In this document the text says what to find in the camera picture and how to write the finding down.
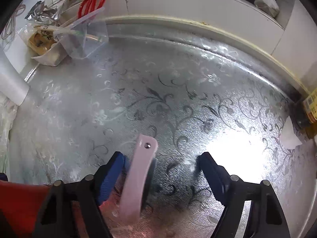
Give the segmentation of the white paper scrap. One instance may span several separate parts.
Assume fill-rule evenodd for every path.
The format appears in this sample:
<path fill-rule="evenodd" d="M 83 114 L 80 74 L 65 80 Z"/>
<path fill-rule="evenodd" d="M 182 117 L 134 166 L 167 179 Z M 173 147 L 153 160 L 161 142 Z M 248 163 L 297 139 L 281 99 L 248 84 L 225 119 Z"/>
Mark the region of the white paper scrap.
<path fill-rule="evenodd" d="M 295 149 L 297 146 L 301 146 L 303 144 L 294 133 L 293 124 L 290 116 L 286 118 L 286 122 L 284 124 L 284 127 L 282 128 L 279 140 L 286 149 L 290 150 Z"/>

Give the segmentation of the clear plastic container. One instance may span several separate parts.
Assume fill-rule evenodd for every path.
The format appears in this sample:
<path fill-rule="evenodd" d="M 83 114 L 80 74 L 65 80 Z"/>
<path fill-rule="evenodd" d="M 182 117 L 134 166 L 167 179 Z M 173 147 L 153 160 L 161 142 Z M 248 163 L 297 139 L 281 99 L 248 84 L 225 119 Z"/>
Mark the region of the clear plastic container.
<path fill-rule="evenodd" d="M 109 41 L 105 13 L 70 27 L 59 27 L 53 34 L 73 59 L 85 59 Z"/>

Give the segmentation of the white vertical pipe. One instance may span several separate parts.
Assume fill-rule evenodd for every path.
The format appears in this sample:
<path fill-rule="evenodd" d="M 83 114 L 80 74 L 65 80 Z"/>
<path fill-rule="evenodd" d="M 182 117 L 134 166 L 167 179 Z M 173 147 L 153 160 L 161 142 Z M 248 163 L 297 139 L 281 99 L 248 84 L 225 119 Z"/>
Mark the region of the white vertical pipe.
<path fill-rule="evenodd" d="M 17 106 L 20 106 L 25 100 L 29 85 L 25 82 L 20 74 L 15 70 L 7 56 L 1 49 L 0 57 L 0 90 L 1 103 L 9 99 Z"/>

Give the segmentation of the clear plastic bag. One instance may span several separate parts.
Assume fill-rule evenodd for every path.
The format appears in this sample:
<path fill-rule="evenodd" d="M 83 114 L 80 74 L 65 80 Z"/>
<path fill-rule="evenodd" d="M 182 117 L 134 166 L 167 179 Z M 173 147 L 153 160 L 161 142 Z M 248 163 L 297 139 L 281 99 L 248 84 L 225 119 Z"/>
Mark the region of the clear plastic bag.
<path fill-rule="evenodd" d="M 1 93 L 1 173 L 10 178 L 9 167 L 9 133 L 16 118 L 17 108 L 15 103 Z"/>

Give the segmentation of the white plastic tray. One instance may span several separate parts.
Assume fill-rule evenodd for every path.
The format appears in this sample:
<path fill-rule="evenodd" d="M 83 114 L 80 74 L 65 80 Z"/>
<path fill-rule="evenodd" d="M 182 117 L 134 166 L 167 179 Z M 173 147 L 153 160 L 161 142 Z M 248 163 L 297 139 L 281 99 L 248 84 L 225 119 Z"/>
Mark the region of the white plastic tray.
<path fill-rule="evenodd" d="M 67 55 L 63 45 L 60 42 L 57 42 L 53 44 L 46 53 L 37 57 L 32 57 L 32 59 L 42 65 L 56 67 Z"/>

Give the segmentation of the crumpled silver foil bag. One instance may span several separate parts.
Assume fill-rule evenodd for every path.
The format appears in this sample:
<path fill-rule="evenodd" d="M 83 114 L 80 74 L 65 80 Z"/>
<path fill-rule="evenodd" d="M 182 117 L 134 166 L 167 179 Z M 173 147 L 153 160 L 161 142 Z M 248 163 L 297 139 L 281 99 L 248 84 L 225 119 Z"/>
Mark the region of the crumpled silver foil bag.
<path fill-rule="evenodd" d="M 57 22 L 60 10 L 56 5 L 47 6 L 45 1 L 38 1 L 25 16 L 25 20 L 36 24 L 51 24 Z"/>

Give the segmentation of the wooden chopstick in container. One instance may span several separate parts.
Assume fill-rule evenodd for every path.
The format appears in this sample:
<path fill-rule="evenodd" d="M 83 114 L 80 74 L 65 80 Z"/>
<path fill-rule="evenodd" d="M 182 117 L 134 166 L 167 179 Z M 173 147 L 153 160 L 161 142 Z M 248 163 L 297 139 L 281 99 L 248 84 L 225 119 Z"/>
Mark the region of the wooden chopstick in container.
<path fill-rule="evenodd" d="M 60 27 L 66 28 L 66 27 L 70 27 L 72 24 L 82 23 L 85 20 L 94 18 L 97 14 L 99 14 L 100 12 L 103 12 L 103 10 L 104 10 L 103 8 L 99 8 L 98 10 L 88 13 L 87 15 L 82 16 L 81 18 L 78 18 L 77 16 L 75 16 L 69 19 L 68 21 L 66 21 L 65 23 L 63 23 Z"/>

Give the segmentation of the soy sauce bottle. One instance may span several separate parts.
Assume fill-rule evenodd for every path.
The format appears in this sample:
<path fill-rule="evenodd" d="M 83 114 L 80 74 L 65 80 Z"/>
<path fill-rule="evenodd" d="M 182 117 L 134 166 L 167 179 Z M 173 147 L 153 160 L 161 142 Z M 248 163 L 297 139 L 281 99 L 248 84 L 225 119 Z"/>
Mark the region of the soy sauce bottle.
<path fill-rule="evenodd" d="M 297 125 L 306 132 L 310 139 L 316 136 L 316 96 L 309 95 L 295 106 Z"/>

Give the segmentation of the red handled scissors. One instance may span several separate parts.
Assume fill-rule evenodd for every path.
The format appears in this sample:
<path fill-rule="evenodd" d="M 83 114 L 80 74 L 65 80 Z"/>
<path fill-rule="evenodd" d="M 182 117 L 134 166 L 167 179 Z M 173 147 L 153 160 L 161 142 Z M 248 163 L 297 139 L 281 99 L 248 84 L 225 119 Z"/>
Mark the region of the red handled scissors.
<path fill-rule="evenodd" d="M 80 19 L 88 13 L 100 9 L 106 0 L 83 0 L 77 12 L 77 18 Z"/>

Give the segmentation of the yellow seasoning packet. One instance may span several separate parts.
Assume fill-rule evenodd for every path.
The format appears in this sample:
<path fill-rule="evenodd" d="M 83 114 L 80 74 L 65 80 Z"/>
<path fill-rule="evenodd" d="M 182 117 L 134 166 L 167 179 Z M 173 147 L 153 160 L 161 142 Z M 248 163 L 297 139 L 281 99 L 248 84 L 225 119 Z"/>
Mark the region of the yellow seasoning packet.
<path fill-rule="evenodd" d="M 27 45 L 37 55 L 44 55 L 57 43 L 54 39 L 53 30 L 48 26 L 37 26 L 33 34 L 27 40 Z"/>

